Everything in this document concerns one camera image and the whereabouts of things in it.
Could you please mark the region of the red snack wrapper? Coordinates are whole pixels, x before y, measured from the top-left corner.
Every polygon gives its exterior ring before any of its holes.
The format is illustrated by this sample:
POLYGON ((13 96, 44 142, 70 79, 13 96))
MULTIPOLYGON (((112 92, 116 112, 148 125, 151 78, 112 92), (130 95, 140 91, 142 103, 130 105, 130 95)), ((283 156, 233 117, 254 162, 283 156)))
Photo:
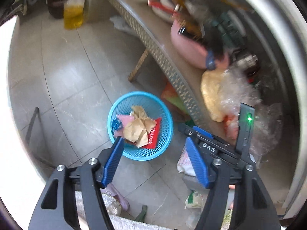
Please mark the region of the red snack wrapper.
POLYGON ((155 119, 156 126, 151 130, 150 134, 148 134, 148 144, 143 146, 143 148, 151 150, 157 147, 161 121, 162 121, 161 117, 155 119))

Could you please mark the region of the brown paper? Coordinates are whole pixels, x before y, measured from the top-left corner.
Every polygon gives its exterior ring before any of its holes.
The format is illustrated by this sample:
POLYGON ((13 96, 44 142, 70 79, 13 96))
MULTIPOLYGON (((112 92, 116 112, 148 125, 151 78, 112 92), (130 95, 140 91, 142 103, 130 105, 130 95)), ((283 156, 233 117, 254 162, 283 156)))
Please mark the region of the brown paper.
POLYGON ((130 116, 133 116, 134 120, 124 128, 123 137, 141 148, 148 144, 148 134, 156 126, 156 122, 147 115, 142 106, 134 105, 131 109, 130 116))

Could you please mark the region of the pink scrub sponge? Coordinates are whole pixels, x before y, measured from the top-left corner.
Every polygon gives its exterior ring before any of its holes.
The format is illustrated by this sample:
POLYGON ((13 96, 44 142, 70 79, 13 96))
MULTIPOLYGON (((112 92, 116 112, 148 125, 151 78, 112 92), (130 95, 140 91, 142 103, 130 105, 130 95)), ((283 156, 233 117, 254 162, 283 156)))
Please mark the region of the pink scrub sponge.
POLYGON ((115 138, 118 136, 123 137, 124 128, 134 120, 134 117, 130 115, 126 115, 126 114, 120 114, 120 115, 116 115, 116 118, 118 118, 122 122, 123 128, 119 131, 113 131, 113 136, 115 138))

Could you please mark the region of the blue trash basket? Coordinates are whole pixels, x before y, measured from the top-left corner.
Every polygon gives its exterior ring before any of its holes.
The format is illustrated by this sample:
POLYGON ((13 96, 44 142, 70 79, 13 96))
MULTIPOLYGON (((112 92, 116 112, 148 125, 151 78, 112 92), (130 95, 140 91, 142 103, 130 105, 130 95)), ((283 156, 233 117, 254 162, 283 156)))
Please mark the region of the blue trash basket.
POLYGON ((159 157, 173 136, 169 109, 153 94, 129 92, 115 101, 107 118, 111 142, 124 141, 123 155, 131 160, 149 161, 159 157))

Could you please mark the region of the yellow plastic bag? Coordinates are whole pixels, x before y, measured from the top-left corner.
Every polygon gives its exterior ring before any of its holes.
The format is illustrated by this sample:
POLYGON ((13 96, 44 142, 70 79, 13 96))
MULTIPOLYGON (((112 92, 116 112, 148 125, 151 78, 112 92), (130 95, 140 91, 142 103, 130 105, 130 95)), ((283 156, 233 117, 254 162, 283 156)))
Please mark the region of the yellow plastic bag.
POLYGON ((205 71, 201 77, 200 90, 203 101, 209 112, 210 118, 215 122, 222 122, 226 114, 221 109, 221 99, 219 95, 220 84, 224 79, 225 70, 215 69, 205 71))

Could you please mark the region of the blue candy wrapper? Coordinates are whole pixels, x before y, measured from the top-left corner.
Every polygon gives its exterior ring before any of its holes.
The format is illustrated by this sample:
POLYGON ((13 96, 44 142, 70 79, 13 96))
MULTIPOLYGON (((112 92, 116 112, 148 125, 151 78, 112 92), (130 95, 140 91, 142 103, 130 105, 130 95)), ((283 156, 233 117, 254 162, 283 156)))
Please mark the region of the blue candy wrapper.
POLYGON ((123 128, 122 122, 118 118, 114 118, 111 122, 112 131, 119 131, 123 128))

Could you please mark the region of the pink pot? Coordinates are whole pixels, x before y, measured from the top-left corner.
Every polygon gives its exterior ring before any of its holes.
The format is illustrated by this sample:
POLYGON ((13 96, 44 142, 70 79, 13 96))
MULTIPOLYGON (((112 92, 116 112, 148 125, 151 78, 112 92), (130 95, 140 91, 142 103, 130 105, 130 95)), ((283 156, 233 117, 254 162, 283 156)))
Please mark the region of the pink pot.
POLYGON ((179 29, 180 24, 174 21, 171 26, 170 39, 179 55, 196 68, 211 70, 212 68, 208 64, 209 57, 207 49, 199 43, 180 35, 178 33, 179 29))

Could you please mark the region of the metal shelf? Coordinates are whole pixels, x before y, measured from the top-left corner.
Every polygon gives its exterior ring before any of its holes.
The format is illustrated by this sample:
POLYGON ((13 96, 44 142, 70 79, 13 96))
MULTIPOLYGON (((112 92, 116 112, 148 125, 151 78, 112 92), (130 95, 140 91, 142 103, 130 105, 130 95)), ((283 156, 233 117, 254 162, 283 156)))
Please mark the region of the metal shelf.
POLYGON ((222 138, 224 126, 210 118, 200 91, 203 72, 188 64, 171 43, 171 26, 146 4, 134 0, 108 0, 149 50, 197 126, 222 138))

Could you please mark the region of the cooking oil bottle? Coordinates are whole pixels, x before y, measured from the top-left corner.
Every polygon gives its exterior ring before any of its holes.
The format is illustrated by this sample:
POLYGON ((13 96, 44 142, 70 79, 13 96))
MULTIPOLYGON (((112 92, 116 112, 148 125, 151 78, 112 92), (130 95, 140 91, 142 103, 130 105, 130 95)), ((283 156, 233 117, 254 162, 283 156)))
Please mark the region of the cooking oil bottle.
POLYGON ((66 0, 64 3, 64 28, 73 30, 83 24, 85 0, 66 0))

